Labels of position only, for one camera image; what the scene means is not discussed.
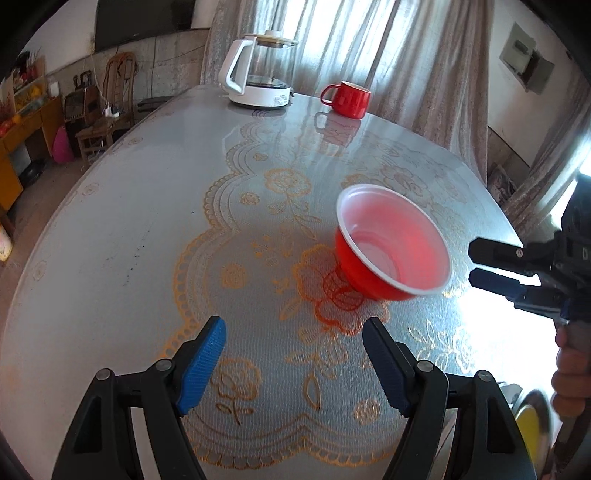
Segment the right hand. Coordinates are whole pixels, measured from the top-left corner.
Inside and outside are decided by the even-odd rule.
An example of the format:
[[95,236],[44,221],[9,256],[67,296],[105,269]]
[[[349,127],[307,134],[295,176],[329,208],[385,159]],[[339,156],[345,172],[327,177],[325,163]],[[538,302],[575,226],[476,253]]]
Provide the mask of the right hand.
[[586,400],[590,397],[589,355],[568,344],[565,327],[557,330],[555,341],[559,352],[557,370],[551,380],[554,389],[552,406],[562,419],[576,418],[584,412]]

